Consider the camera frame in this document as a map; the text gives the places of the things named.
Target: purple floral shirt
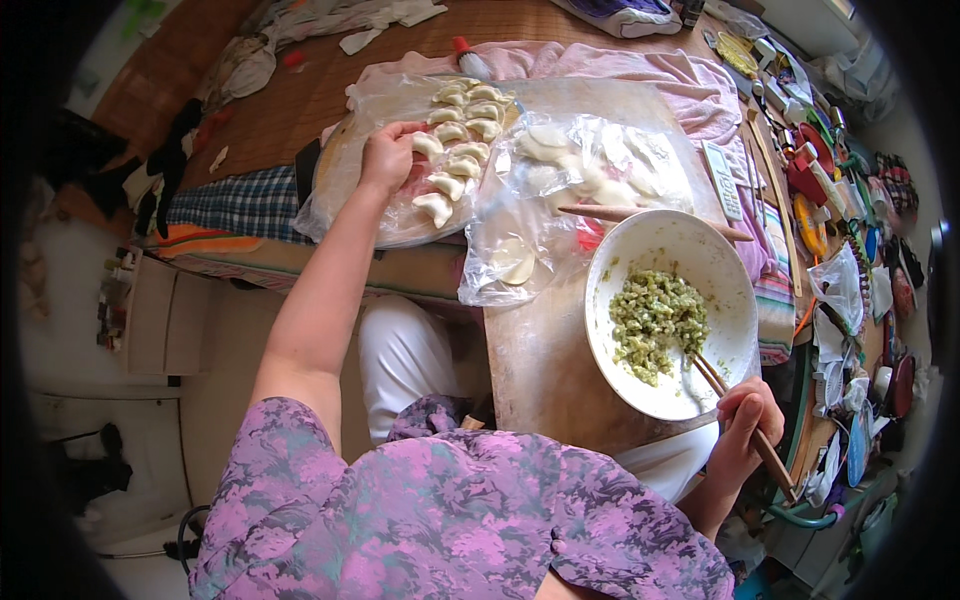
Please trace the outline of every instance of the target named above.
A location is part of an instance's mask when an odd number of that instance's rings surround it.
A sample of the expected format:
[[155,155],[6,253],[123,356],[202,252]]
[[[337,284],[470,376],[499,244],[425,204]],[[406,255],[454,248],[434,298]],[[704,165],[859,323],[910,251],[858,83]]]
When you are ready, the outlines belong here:
[[313,411],[254,404],[213,500],[195,598],[533,598],[552,566],[614,598],[729,598],[723,556],[607,456],[458,429],[426,396],[352,466]]

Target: pink towel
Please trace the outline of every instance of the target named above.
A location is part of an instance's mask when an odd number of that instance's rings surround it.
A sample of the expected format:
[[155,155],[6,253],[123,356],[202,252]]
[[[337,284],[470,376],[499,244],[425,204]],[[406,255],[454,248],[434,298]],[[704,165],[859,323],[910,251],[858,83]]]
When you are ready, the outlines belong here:
[[[742,120],[736,86],[719,64],[698,57],[676,53],[639,54],[624,50],[603,50],[585,44],[564,46],[555,41],[488,42],[473,46],[483,58],[496,81],[540,79],[546,77],[606,77],[654,84],[673,109],[680,126],[694,145],[709,140],[724,148],[733,177],[741,186],[741,204],[745,219],[753,214],[749,196],[743,144],[737,136]],[[358,83],[381,75],[410,73],[457,72],[454,57],[428,59],[408,52],[396,62],[368,65]],[[736,223],[734,227],[754,236],[755,242],[739,242],[736,251],[743,260],[750,279],[778,269],[776,254],[768,247],[765,236],[752,223]]]

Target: floor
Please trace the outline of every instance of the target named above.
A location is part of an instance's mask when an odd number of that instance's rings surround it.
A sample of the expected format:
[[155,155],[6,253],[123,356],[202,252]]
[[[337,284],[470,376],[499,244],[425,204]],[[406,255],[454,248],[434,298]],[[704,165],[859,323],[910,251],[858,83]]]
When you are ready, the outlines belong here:
[[[194,505],[216,492],[233,437],[243,420],[253,378],[283,296],[268,290],[237,290],[226,282],[217,289],[216,322],[208,324],[210,371],[185,377],[180,400],[183,460]],[[343,398],[344,459],[352,463],[372,449],[360,384],[357,326],[340,379]],[[457,377],[473,397],[490,391],[486,347],[477,330],[467,336]]]

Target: bamboo mat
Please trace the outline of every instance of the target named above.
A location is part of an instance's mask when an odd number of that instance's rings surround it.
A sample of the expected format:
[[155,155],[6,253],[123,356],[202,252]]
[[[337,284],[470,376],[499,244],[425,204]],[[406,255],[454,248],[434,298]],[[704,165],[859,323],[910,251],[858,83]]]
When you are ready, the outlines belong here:
[[[307,142],[347,114],[344,89],[356,82],[364,67],[399,60],[410,51],[428,58],[447,56],[454,36],[465,36],[471,44],[528,39],[672,52],[691,45],[687,38],[694,35],[681,31],[674,36],[618,39],[546,0],[448,0],[446,4],[449,11],[414,27],[392,25],[352,57],[338,46],[347,33],[312,37],[284,48],[276,57],[276,71],[267,86],[231,103],[233,118],[191,158],[180,189],[293,164]],[[304,55],[299,73],[283,64],[283,57],[295,50]],[[211,175],[207,168],[224,146],[229,146],[227,159]]]

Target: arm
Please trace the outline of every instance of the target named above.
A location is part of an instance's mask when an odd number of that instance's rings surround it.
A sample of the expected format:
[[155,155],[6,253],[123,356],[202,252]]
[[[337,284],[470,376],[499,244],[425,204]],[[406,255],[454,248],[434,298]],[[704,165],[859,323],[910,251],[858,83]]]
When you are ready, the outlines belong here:
[[707,461],[707,477],[677,503],[693,528],[710,541],[733,508],[740,487],[763,460],[750,446],[750,436],[760,428],[771,445],[783,437],[783,413],[770,386],[753,377],[734,386],[717,403],[717,420],[723,435]]
[[370,270],[387,203],[410,174],[408,133],[420,123],[392,123],[371,134],[356,190],[313,253],[276,315],[251,404],[288,396],[306,404],[340,454],[340,370]]

